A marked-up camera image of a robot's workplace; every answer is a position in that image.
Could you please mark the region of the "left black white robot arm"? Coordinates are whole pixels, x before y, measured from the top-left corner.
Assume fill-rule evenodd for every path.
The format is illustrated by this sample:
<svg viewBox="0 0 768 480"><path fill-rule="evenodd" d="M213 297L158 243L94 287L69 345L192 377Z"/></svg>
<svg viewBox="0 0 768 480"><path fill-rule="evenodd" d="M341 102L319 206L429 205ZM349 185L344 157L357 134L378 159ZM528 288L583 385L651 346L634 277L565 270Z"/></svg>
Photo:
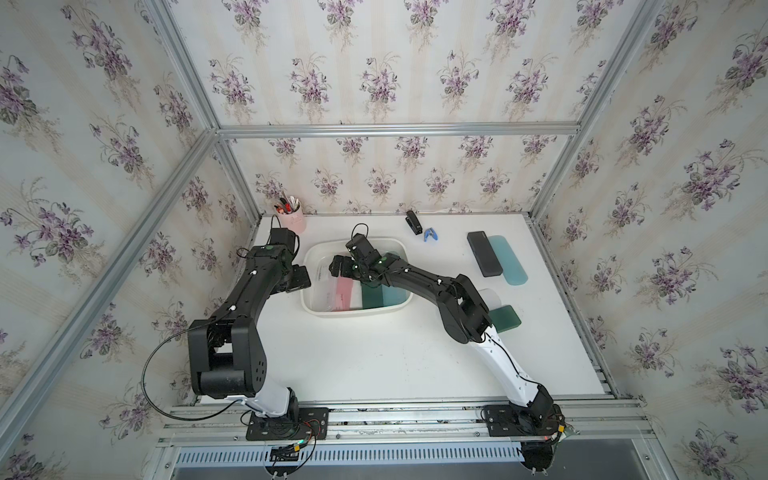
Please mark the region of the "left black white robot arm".
<svg viewBox="0 0 768 480"><path fill-rule="evenodd" d="M228 297L208 318L187 331L190 381L195 394L228 399L261 418L296 422L295 392L268 376L268 361L257 330L270 297L311 286L307 268L294 262L298 235L273 228L267 243L252 247Z"/></svg>

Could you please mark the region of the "white plastic storage box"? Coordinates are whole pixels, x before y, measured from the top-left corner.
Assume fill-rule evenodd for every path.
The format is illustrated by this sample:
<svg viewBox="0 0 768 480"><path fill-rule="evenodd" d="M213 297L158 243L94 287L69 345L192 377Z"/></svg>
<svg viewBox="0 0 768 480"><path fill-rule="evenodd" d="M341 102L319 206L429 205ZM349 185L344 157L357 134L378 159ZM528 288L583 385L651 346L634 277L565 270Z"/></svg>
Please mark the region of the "white plastic storage box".
<svg viewBox="0 0 768 480"><path fill-rule="evenodd" d="M332 261L346 254L344 240L318 243L307 250L304 265L311 285L301 291L301 304L307 313L326 318L371 316L393 313L410 303L413 294L405 289L333 276Z"/></svg>

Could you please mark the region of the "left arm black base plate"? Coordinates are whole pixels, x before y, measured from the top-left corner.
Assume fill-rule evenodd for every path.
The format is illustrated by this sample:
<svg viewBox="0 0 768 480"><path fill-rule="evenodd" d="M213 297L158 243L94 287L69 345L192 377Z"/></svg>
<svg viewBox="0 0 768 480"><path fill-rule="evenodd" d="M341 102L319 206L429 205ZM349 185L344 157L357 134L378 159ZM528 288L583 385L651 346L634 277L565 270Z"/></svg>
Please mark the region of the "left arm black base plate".
<svg viewBox="0 0 768 480"><path fill-rule="evenodd" d="M298 417L288 416L279 418L259 417L251 413L246 423L245 438L247 441L270 440L324 440L327 436L329 423L328 408L300 407Z"/></svg>

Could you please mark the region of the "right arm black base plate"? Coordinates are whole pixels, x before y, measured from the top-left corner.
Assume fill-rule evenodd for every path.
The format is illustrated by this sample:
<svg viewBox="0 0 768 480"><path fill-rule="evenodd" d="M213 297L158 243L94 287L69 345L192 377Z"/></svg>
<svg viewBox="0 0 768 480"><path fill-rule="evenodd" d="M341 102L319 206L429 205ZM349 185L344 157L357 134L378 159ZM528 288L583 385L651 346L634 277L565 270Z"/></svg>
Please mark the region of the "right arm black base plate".
<svg viewBox="0 0 768 480"><path fill-rule="evenodd" d="M560 407L519 407L514 404L487 405L481 409L481 419L491 437L553 438L566 429Z"/></svg>

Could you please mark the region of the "pink pencil case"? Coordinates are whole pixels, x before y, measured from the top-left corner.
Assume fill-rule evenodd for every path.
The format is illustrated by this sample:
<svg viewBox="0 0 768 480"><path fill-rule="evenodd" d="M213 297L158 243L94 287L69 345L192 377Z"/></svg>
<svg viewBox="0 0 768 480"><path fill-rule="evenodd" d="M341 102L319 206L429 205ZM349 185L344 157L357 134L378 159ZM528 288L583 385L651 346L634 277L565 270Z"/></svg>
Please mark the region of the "pink pencil case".
<svg viewBox="0 0 768 480"><path fill-rule="evenodd" d="M332 289L331 310L349 311L352 306L354 282L350 278L336 277Z"/></svg>

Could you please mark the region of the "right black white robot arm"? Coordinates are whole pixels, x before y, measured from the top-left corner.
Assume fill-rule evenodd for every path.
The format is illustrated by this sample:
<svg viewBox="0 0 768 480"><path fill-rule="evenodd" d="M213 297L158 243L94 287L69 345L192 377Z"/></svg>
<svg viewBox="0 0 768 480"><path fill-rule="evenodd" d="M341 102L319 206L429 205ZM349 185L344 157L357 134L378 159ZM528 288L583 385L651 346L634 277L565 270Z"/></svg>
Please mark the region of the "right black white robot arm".
<svg viewBox="0 0 768 480"><path fill-rule="evenodd" d="M565 417L547 388L530 378L503 345L490 310L465 275L441 276L380 253L363 234L345 244L328 270L333 277L366 286L385 285L422 297L438 309L443 328L454 341L472 347L501 385L510 403L511 423L527 436L553 437L566 429Z"/></svg>

